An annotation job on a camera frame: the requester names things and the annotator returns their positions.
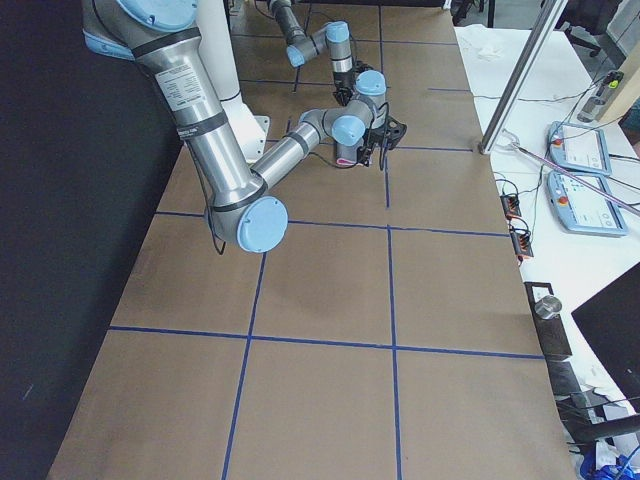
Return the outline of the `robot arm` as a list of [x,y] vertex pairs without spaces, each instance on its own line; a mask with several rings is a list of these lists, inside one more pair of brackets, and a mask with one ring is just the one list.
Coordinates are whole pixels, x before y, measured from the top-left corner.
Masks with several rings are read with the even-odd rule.
[[394,119],[382,73],[358,62],[348,24],[333,21],[307,34],[288,1],[268,10],[286,41],[291,65],[327,54],[337,106],[303,113],[268,150],[253,156],[239,139],[256,118],[243,103],[220,1],[86,1],[87,47],[136,63],[151,80],[196,166],[215,246],[263,253],[285,235],[288,212],[269,191],[325,139],[348,154],[348,167],[367,165],[374,151],[396,147],[406,126]]
[[300,26],[291,1],[267,1],[267,7],[286,40],[286,55],[293,68],[299,68],[327,52],[332,67],[333,96],[346,106],[355,92],[357,76],[372,67],[357,59],[357,47],[345,21],[330,21],[307,34]]

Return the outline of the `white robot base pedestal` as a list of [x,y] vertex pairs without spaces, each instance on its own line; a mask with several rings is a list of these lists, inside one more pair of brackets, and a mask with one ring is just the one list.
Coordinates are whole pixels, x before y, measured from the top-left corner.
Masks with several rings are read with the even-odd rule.
[[196,24],[202,37],[198,48],[200,58],[242,153],[246,161],[253,164],[265,152],[271,119],[255,115],[243,100],[224,2],[199,1]]

